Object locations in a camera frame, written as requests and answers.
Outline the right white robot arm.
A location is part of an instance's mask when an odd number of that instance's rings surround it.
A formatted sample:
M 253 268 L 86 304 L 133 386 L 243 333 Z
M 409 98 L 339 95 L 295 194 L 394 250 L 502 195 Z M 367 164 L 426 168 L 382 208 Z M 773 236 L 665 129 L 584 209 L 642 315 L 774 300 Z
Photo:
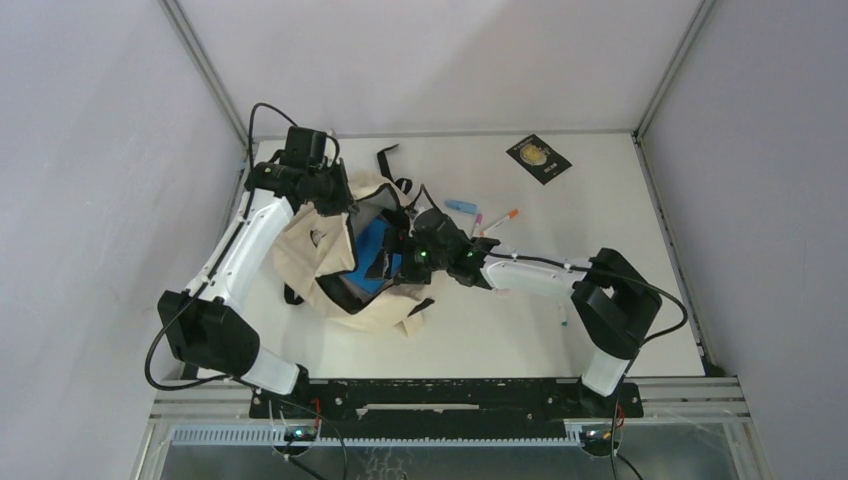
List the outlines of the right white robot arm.
M 616 405 L 618 385 L 662 307 L 661 290 L 616 250 L 576 260 L 521 253 L 495 238 L 469 237 L 435 208 L 404 228 L 387 228 L 368 275 L 424 285 L 438 271 L 466 287 L 569 300 L 593 344 L 577 391 L 579 406 L 592 416 Z

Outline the blue notebook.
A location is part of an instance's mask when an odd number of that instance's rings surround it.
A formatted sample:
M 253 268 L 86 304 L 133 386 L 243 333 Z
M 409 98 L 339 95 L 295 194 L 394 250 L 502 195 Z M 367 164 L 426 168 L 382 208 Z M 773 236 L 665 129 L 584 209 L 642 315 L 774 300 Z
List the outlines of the blue notebook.
M 368 270 L 377 260 L 378 254 L 382 249 L 383 238 L 388 227 L 389 224 L 382 217 L 378 217 L 372 220 L 358 234 L 355 239 L 355 253 L 358 260 L 357 268 L 352 272 L 341 275 L 343 283 L 363 303 L 391 286 L 393 283 L 392 277 L 399 270 L 401 256 L 394 254 L 391 257 L 392 262 L 388 279 L 382 276 L 378 276 L 377 278 L 367 277 Z

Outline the black booklet with gold emblem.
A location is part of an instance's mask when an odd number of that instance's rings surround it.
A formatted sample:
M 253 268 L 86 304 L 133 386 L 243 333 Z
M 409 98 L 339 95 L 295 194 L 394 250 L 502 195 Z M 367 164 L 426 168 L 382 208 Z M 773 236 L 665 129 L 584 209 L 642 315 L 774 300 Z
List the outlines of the black booklet with gold emblem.
M 538 135 L 531 134 L 506 150 L 540 184 L 547 185 L 573 164 Z

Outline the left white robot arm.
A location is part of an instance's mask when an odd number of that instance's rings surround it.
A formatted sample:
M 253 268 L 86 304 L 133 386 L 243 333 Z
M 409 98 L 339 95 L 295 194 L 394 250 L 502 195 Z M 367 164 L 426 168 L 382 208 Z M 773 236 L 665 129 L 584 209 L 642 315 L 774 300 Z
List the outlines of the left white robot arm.
M 250 159 L 248 168 L 237 212 L 209 259 L 184 289 L 161 295 L 155 339 L 167 341 L 186 365 L 274 393 L 277 408 L 298 417 L 313 401 L 311 388 L 298 381 L 304 369 L 263 345 L 243 316 L 246 298 L 274 240 L 301 206 L 334 216 L 354 200 L 339 143 L 323 131 L 292 126 L 283 148 L 265 162 Z

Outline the light blue eraser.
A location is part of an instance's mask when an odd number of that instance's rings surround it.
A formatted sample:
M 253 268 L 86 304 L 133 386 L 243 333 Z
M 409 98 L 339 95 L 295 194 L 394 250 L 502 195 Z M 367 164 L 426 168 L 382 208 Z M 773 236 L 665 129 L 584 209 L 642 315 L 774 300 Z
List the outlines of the light blue eraser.
M 478 207 L 474 203 L 449 199 L 444 202 L 444 205 L 454 211 L 465 213 L 468 215 L 476 215 L 478 212 Z

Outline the orange marker pen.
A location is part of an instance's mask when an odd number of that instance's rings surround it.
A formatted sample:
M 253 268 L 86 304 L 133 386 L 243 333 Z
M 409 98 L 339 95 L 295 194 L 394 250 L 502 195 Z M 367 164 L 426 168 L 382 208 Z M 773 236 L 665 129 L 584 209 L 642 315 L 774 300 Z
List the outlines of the orange marker pen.
M 492 235 L 492 234 L 493 234 L 493 233 L 494 233 L 494 232 L 495 232 L 498 228 L 500 228 L 502 225 L 506 224 L 507 222 L 509 222 L 510 220 L 512 220 L 513 218 L 515 218 L 518 214 L 519 214 L 519 210 L 518 210 L 518 209 L 513 209 L 513 210 L 511 210 L 508 214 L 506 214 L 505 216 L 503 216 L 503 217 L 499 218 L 498 220 L 494 221 L 494 222 L 493 222 L 491 225 L 489 225 L 488 227 L 484 228 L 484 229 L 481 231 L 480 236 L 481 236 L 481 237 L 488 237 L 488 236 L 491 236 L 491 235 Z

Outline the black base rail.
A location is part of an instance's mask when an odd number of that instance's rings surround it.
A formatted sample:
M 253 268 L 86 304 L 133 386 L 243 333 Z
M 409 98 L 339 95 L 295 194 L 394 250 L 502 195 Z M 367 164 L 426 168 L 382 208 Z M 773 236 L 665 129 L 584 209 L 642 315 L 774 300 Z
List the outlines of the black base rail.
M 568 421 L 644 416 L 626 382 L 602 397 L 572 378 L 313 379 L 293 394 L 253 394 L 252 419 L 321 422 L 336 439 L 522 440 L 564 436 Z

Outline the beige canvas student bag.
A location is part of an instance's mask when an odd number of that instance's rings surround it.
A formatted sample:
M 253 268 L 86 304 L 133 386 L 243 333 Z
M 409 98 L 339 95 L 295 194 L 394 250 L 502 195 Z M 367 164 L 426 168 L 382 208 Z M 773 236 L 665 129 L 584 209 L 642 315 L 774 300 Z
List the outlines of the beige canvas student bag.
M 412 183 L 393 177 L 389 151 L 377 152 L 378 172 L 349 178 L 351 212 L 322 216 L 312 205 L 301 207 L 274 240 L 270 253 L 288 304 L 306 303 L 329 320 L 357 331 L 375 333 L 398 327 L 412 336 L 423 326 L 424 310 L 435 303 L 432 286 L 393 282 L 363 303 L 341 279 L 357 268 L 355 239 L 372 220 L 382 217 L 389 224 L 385 234 L 410 225 L 407 207 Z M 367 277 L 388 279 L 391 257 L 381 249 Z

